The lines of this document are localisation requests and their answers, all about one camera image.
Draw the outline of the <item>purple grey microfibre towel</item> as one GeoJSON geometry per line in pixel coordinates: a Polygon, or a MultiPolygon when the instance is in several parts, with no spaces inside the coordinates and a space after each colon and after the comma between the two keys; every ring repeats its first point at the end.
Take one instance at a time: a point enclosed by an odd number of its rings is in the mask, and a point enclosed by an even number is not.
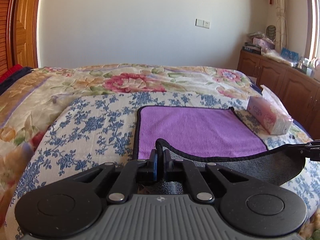
{"type": "Polygon", "coordinates": [[[198,166],[217,163],[278,186],[298,176],[305,166],[305,157],[285,146],[269,150],[232,107],[141,107],[133,158],[148,159],[157,140],[172,158],[191,160],[198,166]]]}

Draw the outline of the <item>pink floral tissue box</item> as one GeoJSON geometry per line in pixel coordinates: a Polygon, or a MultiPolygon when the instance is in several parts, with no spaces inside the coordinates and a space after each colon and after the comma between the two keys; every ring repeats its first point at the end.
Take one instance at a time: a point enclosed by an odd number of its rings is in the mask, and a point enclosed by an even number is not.
{"type": "Polygon", "coordinates": [[[250,96],[247,111],[270,135],[285,135],[293,123],[293,118],[272,90],[265,85],[261,87],[262,96],[250,96]]]}

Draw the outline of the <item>wooden sideboard cabinet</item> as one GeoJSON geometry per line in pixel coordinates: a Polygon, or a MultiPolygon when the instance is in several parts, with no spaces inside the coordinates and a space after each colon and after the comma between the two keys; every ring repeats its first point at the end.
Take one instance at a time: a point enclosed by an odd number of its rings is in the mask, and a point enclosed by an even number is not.
{"type": "Polygon", "coordinates": [[[258,87],[265,85],[271,89],[312,139],[319,139],[319,81],[286,64],[245,50],[240,51],[237,70],[256,78],[258,87]]]}

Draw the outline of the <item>blue floral white cloth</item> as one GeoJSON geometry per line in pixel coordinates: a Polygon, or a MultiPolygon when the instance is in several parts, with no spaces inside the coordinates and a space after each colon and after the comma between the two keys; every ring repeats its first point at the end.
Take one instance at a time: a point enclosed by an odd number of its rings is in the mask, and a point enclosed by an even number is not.
{"type": "Polygon", "coordinates": [[[246,112],[247,101],[225,96],[182,92],[84,96],[74,100],[54,119],[35,154],[25,165],[1,228],[1,239],[22,237],[14,216],[14,206],[25,193],[106,161],[117,165],[129,161],[133,156],[137,111],[144,106],[167,106],[170,110],[178,107],[233,107],[237,116],[268,149],[286,143],[311,141],[297,122],[292,124],[286,135],[268,134],[246,112]]]}

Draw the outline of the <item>colourful floral bed quilt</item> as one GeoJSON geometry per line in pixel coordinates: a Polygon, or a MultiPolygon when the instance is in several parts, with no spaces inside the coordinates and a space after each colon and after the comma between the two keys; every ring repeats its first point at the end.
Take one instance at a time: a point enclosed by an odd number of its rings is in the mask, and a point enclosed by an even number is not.
{"type": "Polygon", "coordinates": [[[54,119],[84,96],[182,92],[248,102],[259,90],[237,70],[109,64],[76,69],[37,68],[1,95],[1,228],[17,184],[54,119]]]}

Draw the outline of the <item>red and navy bedding edge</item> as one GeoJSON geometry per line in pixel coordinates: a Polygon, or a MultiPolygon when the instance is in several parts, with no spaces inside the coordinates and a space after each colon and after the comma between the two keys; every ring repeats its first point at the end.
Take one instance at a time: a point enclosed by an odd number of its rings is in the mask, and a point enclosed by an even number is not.
{"type": "Polygon", "coordinates": [[[17,80],[30,74],[31,67],[22,67],[20,64],[14,65],[1,76],[0,95],[2,95],[17,80]]]}

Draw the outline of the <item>beige curtain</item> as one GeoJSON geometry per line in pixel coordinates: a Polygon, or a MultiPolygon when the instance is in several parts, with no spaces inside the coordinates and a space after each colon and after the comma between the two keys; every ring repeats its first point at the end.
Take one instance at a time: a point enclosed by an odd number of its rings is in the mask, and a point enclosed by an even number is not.
{"type": "Polygon", "coordinates": [[[274,13],[272,14],[276,20],[276,39],[275,46],[278,53],[283,48],[287,48],[287,0],[269,0],[269,4],[274,7],[274,13]]]}

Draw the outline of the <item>wooden door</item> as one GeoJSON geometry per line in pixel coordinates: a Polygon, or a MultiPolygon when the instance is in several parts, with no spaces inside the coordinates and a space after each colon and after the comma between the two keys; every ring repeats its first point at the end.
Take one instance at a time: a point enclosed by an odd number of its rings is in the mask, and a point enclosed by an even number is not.
{"type": "Polygon", "coordinates": [[[40,0],[1,0],[1,74],[13,66],[39,67],[37,15],[40,0]]]}

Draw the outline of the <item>white wall switch plate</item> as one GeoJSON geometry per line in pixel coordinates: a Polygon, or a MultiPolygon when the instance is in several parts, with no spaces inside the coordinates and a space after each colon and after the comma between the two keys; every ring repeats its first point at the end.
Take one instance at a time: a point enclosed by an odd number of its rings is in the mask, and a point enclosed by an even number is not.
{"type": "Polygon", "coordinates": [[[201,27],[201,28],[206,28],[206,29],[210,28],[210,22],[209,21],[201,20],[201,19],[198,19],[198,18],[195,21],[195,25],[197,27],[201,27]]]}

